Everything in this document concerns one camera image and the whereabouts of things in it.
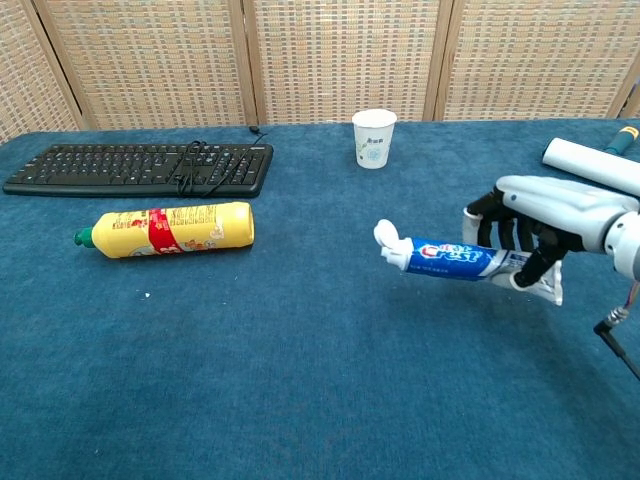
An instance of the woven screen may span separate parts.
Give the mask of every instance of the woven screen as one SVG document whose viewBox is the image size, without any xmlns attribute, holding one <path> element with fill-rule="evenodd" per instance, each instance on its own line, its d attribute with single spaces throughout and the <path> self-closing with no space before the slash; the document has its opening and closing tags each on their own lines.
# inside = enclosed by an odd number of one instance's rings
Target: woven screen
<svg viewBox="0 0 640 480">
<path fill-rule="evenodd" d="M 76 130 L 22 5 L 2 0 L 0 6 L 0 143 L 30 131 Z"/>
<path fill-rule="evenodd" d="M 267 123 L 421 120 L 438 3 L 253 0 Z"/>
<path fill-rule="evenodd" d="M 444 119 L 604 117 L 639 39 L 638 0 L 466 0 Z"/>
<path fill-rule="evenodd" d="M 45 3 L 98 128 L 245 123 L 227 0 Z"/>
</svg>

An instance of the black keyboard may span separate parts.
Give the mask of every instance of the black keyboard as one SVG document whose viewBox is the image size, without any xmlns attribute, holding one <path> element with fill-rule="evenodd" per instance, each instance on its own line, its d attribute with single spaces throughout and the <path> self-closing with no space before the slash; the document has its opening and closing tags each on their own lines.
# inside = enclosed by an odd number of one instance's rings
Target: black keyboard
<svg viewBox="0 0 640 480">
<path fill-rule="evenodd" d="M 9 178 L 19 195 L 255 197 L 273 157 L 267 144 L 53 145 Z"/>
</svg>

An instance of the blue object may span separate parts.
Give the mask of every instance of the blue object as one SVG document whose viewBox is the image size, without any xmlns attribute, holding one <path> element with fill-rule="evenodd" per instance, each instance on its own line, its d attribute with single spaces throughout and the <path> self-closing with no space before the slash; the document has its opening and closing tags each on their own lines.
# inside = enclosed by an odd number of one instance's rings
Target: blue object
<svg viewBox="0 0 640 480">
<path fill-rule="evenodd" d="M 638 138 L 638 129 L 630 126 L 621 128 L 609 145 L 604 149 L 612 155 L 622 156 L 631 144 Z"/>
<path fill-rule="evenodd" d="M 0 194 L 0 477 L 637 477 L 638 382 L 592 332 L 628 292 L 609 258 L 568 256 L 559 308 L 394 272 L 371 239 L 382 217 L 459 239 L 497 178 L 550 174 L 549 138 L 606 145 L 628 122 L 400 122 L 375 171 L 351 124 L 263 126 L 275 154 L 242 251 L 87 255 L 79 226 L 167 199 Z M 0 147 L 0 178 L 52 143 L 253 138 L 34 133 Z"/>
<path fill-rule="evenodd" d="M 434 277 L 483 280 L 486 277 L 483 272 L 487 271 L 497 253 L 496 250 L 476 245 L 451 244 L 423 238 L 412 238 L 411 241 L 413 253 L 407 271 Z"/>
</svg>

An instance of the plastic bottle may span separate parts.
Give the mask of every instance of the plastic bottle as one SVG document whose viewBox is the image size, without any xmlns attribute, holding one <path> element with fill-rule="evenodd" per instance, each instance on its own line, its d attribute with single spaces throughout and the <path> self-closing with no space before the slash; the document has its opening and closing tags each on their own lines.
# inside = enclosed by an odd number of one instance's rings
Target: plastic bottle
<svg viewBox="0 0 640 480">
<path fill-rule="evenodd" d="M 246 202 L 105 213 L 74 240 L 109 258 L 245 247 L 254 240 L 253 213 Z"/>
</svg>

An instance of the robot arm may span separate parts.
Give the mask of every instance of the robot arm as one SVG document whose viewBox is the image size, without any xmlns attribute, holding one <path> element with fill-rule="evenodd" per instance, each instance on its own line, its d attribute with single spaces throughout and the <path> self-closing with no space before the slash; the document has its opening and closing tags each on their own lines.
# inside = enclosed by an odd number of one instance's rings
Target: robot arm
<svg viewBox="0 0 640 480">
<path fill-rule="evenodd" d="M 501 177 L 464 210 L 463 241 L 491 247 L 492 223 L 502 248 L 532 252 L 512 284 L 525 289 L 569 251 L 606 253 L 616 269 L 640 280 L 640 202 L 582 183 L 549 177 Z M 537 247 L 533 237 L 538 238 Z"/>
</svg>

